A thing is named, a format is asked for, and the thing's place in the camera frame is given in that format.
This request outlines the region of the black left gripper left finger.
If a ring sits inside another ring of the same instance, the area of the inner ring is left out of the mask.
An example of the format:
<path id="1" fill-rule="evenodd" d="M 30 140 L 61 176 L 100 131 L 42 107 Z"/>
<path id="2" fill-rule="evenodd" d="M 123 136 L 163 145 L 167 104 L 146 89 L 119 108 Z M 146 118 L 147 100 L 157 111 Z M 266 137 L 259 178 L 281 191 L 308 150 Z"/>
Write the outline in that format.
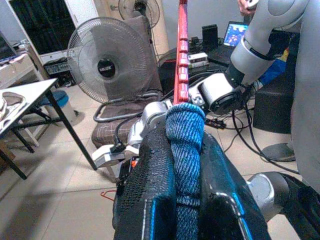
<path id="1" fill-rule="evenodd" d="M 142 140 L 139 160 L 113 203 L 113 240 L 174 240 L 176 186 L 174 159 L 165 127 Z"/>

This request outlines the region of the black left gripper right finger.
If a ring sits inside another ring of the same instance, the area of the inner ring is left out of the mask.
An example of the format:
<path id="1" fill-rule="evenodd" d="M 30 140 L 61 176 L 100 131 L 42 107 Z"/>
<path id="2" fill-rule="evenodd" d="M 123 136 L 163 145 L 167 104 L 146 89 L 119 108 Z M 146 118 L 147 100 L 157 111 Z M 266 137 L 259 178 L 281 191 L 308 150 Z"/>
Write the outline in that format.
<path id="1" fill-rule="evenodd" d="M 271 240 L 246 181 L 207 132 L 200 153 L 200 193 L 199 240 Z"/>

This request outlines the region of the blue denim jeans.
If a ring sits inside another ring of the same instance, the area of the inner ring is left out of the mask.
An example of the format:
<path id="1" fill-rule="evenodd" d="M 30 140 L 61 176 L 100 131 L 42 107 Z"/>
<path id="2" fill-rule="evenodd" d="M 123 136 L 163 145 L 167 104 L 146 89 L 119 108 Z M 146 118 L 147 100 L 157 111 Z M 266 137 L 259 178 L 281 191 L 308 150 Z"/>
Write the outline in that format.
<path id="1" fill-rule="evenodd" d="M 198 240 L 204 121 L 203 110 L 191 103 L 174 105 L 166 114 L 166 136 L 174 159 L 176 240 Z"/>

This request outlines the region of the red plastic hanger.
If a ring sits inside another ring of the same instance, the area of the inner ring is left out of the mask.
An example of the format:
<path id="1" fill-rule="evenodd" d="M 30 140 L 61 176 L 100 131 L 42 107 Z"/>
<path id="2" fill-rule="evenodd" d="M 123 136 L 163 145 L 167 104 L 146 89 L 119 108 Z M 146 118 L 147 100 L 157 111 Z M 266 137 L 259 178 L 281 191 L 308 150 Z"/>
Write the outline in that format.
<path id="1" fill-rule="evenodd" d="M 179 0 L 173 104 L 189 100 L 188 0 Z"/>

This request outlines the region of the black power strip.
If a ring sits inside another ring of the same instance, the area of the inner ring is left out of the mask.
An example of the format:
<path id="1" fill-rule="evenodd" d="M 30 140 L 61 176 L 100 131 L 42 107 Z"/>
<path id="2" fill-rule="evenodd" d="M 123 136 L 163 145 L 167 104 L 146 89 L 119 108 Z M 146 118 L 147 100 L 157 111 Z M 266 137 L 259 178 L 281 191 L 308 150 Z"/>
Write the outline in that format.
<path id="1" fill-rule="evenodd" d="M 225 129 L 227 126 L 223 120 L 219 120 L 217 118 L 206 119 L 204 123 L 206 126 L 209 126 L 215 129 L 222 129 L 222 130 Z"/>

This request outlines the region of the dark round stand base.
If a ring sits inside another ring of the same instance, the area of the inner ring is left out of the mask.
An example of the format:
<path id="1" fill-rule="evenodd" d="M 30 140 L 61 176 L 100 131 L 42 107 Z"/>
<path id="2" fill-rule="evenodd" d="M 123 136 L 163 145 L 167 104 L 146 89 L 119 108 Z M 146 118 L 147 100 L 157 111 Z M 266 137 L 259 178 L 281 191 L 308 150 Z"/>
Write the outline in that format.
<path id="1" fill-rule="evenodd" d="M 296 160 L 293 147 L 289 143 L 277 143 L 262 149 L 262 153 L 276 162 L 293 162 Z"/>

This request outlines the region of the grey table black legs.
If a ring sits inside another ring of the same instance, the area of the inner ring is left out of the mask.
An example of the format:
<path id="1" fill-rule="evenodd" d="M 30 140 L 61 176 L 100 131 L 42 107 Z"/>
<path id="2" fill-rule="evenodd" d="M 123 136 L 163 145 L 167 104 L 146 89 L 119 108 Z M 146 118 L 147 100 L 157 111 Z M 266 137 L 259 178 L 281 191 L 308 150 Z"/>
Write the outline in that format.
<path id="1" fill-rule="evenodd" d="M 29 84 L 0 89 L 0 97 L 2 97 L 5 93 L 12 93 L 20 95 L 24 99 L 24 101 L 22 101 L 22 103 L 17 108 L 15 108 L 10 114 L 6 115 L 3 118 L 3 121 L 0 125 L 0 137 L 4 136 L 8 131 L 11 131 L 24 144 L 29 152 L 33 153 L 33 148 L 29 145 L 28 142 L 25 141 L 18 130 L 62 122 L 68 130 L 69 134 L 72 136 L 73 140 L 76 142 L 82 154 L 85 156 L 92 169 L 96 171 L 98 168 L 94 163 L 91 155 L 83 145 L 70 121 L 67 119 L 61 107 L 58 105 L 53 96 L 52 87 L 56 84 L 57 81 L 57 78 L 52 78 L 48 80 L 42 80 Z M 30 112 L 31 109 L 34 108 L 34 106 L 38 104 L 38 102 L 40 102 L 43 98 L 48 99 L 58 117 L 47 118 L 30 123 L 19 123 L 19 120 L 21 120 L 24 115 Z"/>

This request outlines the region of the grey robot torso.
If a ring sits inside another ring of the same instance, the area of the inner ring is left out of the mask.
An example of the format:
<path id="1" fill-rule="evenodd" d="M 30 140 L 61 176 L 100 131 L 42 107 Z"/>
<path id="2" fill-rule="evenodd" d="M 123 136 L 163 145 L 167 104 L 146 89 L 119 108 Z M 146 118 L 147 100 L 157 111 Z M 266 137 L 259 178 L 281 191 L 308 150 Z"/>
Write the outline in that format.
<path id="1" fill-rule="evenodd" d="M 309 0 L 302 18 L 291 116 L 298 171 L 320 194 L 320 0 Z"/>

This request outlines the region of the blue plastic bag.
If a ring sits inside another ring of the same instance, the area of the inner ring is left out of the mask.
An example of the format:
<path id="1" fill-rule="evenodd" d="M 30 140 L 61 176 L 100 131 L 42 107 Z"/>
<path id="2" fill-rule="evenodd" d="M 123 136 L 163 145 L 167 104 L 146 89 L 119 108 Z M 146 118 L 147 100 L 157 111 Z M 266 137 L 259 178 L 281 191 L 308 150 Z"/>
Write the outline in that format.
<path id="1" fill-rule="evenodd" d="M 286 70 L 287 59 L 289 56 L 289 48 L 287 47 L 282 56 L 278 57 L 273 64 L 266 70 L 266 72 L 259 78 L 263 85 L 267 85 L 273 81 L 277 76 L 283 74 Z"/>

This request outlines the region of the white box stack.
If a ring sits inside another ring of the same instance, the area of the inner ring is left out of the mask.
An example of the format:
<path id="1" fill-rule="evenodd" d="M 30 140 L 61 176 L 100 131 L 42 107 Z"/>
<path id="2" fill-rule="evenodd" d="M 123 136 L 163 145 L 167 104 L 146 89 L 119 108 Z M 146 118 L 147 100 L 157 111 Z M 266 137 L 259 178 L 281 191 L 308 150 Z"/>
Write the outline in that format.
<path id="1" fill-rule="evenodd" d="M 188 55 L 188 67 L 190 69 L 207 66 L 208 64 L 208 55 L 205 52 Z"/>

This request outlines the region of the black amplifier case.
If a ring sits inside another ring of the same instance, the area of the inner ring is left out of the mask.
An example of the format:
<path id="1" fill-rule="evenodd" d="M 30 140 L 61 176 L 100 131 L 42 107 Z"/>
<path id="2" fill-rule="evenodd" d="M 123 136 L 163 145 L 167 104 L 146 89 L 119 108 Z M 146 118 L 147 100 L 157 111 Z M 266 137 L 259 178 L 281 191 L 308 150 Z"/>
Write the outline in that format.
<path id="1" fill-rule="evenodd" d="M 51 79 L 57 78 L 56 88 L 76 85 L 66 57 L 48 61 L 43 67 Z"/>

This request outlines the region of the white jeans brown patch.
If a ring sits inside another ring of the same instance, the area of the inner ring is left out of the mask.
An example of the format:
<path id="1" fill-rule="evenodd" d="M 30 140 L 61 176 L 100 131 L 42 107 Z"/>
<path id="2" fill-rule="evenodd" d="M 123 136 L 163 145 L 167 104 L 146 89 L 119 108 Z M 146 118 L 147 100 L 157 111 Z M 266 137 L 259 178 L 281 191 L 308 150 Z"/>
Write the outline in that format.
<path id="1" fill-rule="evenodd" d="M 0 93 L 0 130 L 12 120 L 27 104 L 26 98 L 20 94 L 5 91 Z"/>

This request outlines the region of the black upright box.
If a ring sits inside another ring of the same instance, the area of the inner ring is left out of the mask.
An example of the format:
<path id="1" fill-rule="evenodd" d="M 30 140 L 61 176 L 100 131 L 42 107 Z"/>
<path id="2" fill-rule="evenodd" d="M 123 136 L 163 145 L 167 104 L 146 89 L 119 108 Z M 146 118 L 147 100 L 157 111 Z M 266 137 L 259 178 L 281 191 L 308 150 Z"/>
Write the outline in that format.
<path id="1" fill-rule="evenodd" d="M 202 26 L 202 48 L 206 53 L 218 48 L 218 26 L 216 24 Z"/>

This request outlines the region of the small grey fan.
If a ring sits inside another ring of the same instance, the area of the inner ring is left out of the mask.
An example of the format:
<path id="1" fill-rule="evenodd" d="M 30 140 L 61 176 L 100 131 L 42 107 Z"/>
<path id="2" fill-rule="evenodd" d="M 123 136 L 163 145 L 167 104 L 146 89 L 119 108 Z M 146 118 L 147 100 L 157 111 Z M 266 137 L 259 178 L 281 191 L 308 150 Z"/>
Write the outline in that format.
<path id="1" fill-rule="evenodd" d="M 160 7 L 156 0 L 118 0 L 118 11 L 123 20 L 146 17 L 151 28 L 160 20 Z"/>

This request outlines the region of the brown checked chair metal frame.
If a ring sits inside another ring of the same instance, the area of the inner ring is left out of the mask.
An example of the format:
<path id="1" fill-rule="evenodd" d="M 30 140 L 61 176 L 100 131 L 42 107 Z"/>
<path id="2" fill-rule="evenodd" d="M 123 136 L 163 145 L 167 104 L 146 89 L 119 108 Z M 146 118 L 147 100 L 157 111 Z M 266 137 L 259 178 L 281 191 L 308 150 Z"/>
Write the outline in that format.
<path id="1" fill-rule="evenodd" d="M 152 76 L 149 82 L 149 92 L 160 94 L 162 86 L 153 49 L 151 28 L 147 17 L 137 14 L 135 17 L 124 20 L 123 22 L 137 31 L 139 36 L 142 38 L 143 54 L 147 57 L 147 65 L 150 68 L 149 75 Z M 125 105 L 121 105 L 119 102 L 110 104 L 105 107 L 100 117 L 108 118 L 117 115 L 136 114 L 141 112 L 147 104 L 156 100 L 157 98 L 152 96 L 148 98 L 140 98 Z M 91 140 L 95 147 L 99 148 L 103 145 L 113 144 L 116 127 L 121 122 L 121 119 L 110 122 L 99 122 L 91 136 Z"/>

